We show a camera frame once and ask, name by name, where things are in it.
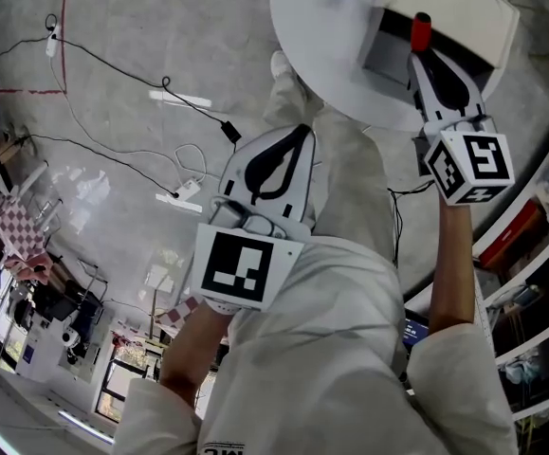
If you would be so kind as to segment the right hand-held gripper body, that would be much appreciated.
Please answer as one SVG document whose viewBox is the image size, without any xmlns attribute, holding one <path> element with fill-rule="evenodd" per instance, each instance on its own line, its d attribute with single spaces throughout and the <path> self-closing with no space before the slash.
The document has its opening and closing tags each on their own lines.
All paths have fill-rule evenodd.
<svg viewBox="0 0 549 455">
<path fill-rule="evenodd" d="M 414 145 L 419 174 L 449 206 L 486 203 L 515 184 L 506 136 L 489 115 L 427 119 Z"/>
</svg>

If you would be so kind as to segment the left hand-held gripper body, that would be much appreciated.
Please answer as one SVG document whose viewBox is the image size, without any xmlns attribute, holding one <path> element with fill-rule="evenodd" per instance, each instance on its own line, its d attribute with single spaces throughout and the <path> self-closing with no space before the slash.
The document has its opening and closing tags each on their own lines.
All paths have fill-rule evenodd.
<svg viewBox="0 0 549 455">
<path fill-rule="evenodd" d="M 198 227 L 191 270 L 191 292 L 216 310 L 267 310 L 310 238 L 302 221 L 225 196 Z"/>
</svg>

